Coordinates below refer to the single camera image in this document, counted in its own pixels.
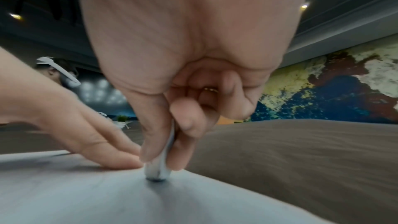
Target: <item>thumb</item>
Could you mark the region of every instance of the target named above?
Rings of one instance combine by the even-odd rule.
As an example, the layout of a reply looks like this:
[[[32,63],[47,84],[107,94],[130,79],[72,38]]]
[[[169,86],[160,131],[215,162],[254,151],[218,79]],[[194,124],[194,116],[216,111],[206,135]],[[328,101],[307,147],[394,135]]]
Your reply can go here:
[[[151,161],[161,153],[170,135],[172,116],[169,103],[163,94],[147,95],[129,90],[122,92],[133,107],[144,135],[140,160]]]

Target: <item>brown surface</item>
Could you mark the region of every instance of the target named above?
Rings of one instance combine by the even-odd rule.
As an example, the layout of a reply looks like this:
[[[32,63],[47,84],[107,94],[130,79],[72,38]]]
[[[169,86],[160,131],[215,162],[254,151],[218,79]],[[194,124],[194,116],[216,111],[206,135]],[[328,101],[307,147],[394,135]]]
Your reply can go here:
[[[137,124],[126,133],[137,143]],[[0,127],[1,153],[56,150],[33,129]],[[398,223],[398,126],[320,120],[220,125],[188,170],[341,224]]]

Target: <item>white vr headset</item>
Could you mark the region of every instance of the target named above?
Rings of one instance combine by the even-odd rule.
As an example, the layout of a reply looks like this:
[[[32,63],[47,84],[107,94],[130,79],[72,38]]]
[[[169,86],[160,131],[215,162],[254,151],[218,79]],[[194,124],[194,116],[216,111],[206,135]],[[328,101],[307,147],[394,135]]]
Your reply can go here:
[[[64,81],[65,85],[68,86],[69,88],[76,88],[81,85],[81,82],[78,79],[76,79],[75,74],[70,73],[70,72],[66,71],[65,69],[63,69],[60,65],[55,63],[54,60],[51,59],[50,57],[40,57],[36,60],[36,64],[37,65],[50,65],[53,68],[55,68],[56,70],[58,70],[61,74],[63,74],[65,77],[67,77],[63,81]]]

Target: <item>ceiling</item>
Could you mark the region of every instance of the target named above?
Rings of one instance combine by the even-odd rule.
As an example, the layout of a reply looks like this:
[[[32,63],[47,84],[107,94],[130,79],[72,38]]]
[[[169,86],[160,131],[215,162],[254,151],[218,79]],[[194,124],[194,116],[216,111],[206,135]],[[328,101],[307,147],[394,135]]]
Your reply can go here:
[[[398,32],[396,0],[307,1],[283,66]],[[98,67],[78,0],[0,0],[0,33],[73,52],[76,63]]]

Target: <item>dark ceiling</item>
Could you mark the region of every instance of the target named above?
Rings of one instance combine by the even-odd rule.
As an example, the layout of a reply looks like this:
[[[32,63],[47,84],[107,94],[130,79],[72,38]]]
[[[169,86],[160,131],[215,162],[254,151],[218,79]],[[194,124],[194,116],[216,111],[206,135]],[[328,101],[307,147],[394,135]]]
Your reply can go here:
[[[379,0],[307,0],[297,34]],[[18,22],[9,13],[21,14]],[[82,25],[78,0],[0,0],[0,32],[73,51],[77,61],[93,57]]]

